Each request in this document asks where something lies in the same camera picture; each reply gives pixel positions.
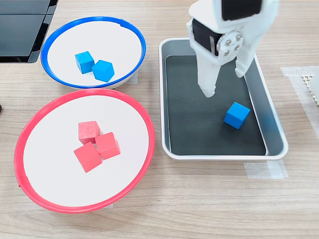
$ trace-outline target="stack of red cubes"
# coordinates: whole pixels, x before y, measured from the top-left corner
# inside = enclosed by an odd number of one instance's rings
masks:
[[[100,135],[96,121],[79,123],[79,140],[83,146],[74,150],[74,153],[86,173],[100,165],[103,160],[121,153],[113,132]]]

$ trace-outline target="wooden block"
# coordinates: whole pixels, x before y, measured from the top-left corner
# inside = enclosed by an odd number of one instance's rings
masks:
[[[94,59],[91,56],[90,52],[85,51],[75,55],[76,65],[80,69],[82,74],[92,71],[94,66]]]
[[[95,137],[100,135],[100,128],[96,121],[79,123],[79,140],[82,144],[95,143]]]
[[[102,163],[101,156],[91,142],[74,150],[74,154],[86,173]]]
[[[250,109],[235,102],[227,111],[224,122],[239,129],[246,120]]]
[[[93,67],[92,71],[95,79],[99,81],[109,82],[114,76],[114,69],[111,62],[99,60]]]
[[[113,132],[100,135],[95,138],[95,141],[98,146],[98,153],[103,159],[108,159],[121,153]]]

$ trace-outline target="table surface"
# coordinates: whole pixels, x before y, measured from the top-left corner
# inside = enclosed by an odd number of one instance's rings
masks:
[[[138,100],[156,131],[152,163],[113,208],[66,215],[31,201],[13,168],[16,141],[45,104],[75,89],[35,64],[0,64],[0,238],[2,239],[317,239],[319,141],[280,67],[319,65],[319,1],[282,0],[257,55],[289,142],[289,177],[248,179],[243,162],[174,162],[160,144],[159,43],[187,37],[194,0],[60,0],[51,34],[77,18],[110,15],[136,25],[148,44],[137,85],[119,91]]]

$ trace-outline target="robotic arm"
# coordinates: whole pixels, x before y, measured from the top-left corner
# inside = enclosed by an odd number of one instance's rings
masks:
[[[215,94],[220,67],[236,60],[236,75],[250,67],[262,36],[274,22],[279,0],[199,0],[187,23],[197,58],[198,84],[206,97]]]

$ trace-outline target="gray tray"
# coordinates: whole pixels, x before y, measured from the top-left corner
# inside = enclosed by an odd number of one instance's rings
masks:
[[[271,101],[257,57],[244,78],[235,62],[224,65],[216,93],[206,98],[197,84],[195,52],[188,38],[159,46],[161,141],[175,160],[275,160],[288,144]],[[239,130],[223,122],[229,107],[248,107]]]

